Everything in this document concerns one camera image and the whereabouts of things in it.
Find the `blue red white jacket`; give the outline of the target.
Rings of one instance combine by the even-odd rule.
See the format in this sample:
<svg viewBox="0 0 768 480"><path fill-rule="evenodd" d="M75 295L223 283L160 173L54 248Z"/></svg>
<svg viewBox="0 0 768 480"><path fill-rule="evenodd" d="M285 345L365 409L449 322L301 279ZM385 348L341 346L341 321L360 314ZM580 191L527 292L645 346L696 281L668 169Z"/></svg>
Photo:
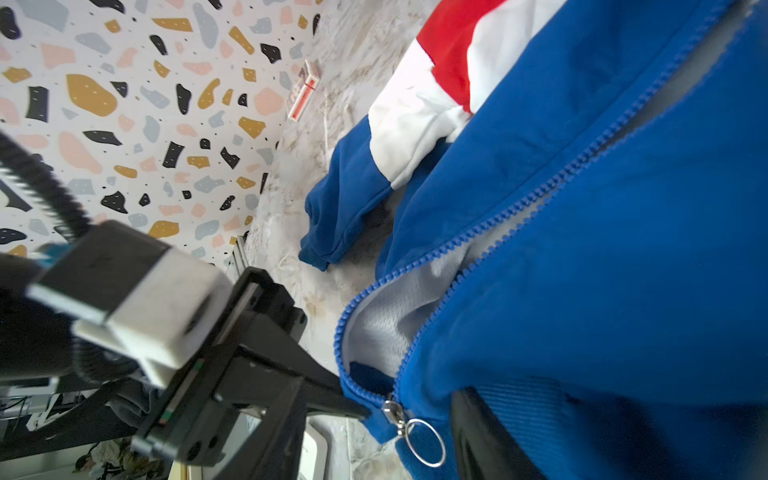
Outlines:
<svg viewBox="0 0 768 480"><path fill-rule="evenodd" d="M767 475L767 5L443 1L310 191L334 353L415 479L474 388L546 479Z"/></svg>

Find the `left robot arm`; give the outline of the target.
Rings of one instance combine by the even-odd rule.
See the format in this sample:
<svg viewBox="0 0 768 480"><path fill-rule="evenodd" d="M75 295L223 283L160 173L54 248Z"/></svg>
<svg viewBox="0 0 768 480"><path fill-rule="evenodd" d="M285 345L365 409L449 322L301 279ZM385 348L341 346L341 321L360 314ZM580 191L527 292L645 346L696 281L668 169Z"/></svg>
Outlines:
<svg viewBox="0 0 768 480"><path fill-rule="evenodd" d="M142 455L219 466L224 479L294 479L307 420L366 419L299 343L307 318L249 267L216 266L116 221L92 224L42 162L1 140L1 173L57 219L63 244L1 258L1 376L75 374L92 395L6 441L3 459L67 435L122 393L139 395Z"/></svg>

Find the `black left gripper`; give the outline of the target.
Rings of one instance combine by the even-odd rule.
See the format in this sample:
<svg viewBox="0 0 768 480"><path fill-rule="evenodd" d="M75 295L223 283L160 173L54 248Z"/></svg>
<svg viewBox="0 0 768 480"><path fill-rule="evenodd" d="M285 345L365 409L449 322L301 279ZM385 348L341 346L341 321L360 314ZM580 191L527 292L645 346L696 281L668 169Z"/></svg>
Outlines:
<svg viewBox="0 0 768 480"><path fill-rule="evenodd" d="M344 395L340 378L293 338L305 323L283 285L267 271L248 267L201 349L137 428L133 450L213 467L224 459L240 410L268 408L216 479L298 479L308 410L369 417L368 408Z"/></svg>

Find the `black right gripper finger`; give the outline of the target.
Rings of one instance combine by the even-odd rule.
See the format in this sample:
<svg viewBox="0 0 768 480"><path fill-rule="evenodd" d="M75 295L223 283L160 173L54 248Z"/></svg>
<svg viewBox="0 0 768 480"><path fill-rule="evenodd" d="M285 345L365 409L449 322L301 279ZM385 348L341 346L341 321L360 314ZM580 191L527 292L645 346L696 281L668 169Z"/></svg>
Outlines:
<svg viewBox="0 0 768 480"><path fill-rule="evenodd" d="M460 479L530 479L531 461L474 388L451 395Z"/></svg>

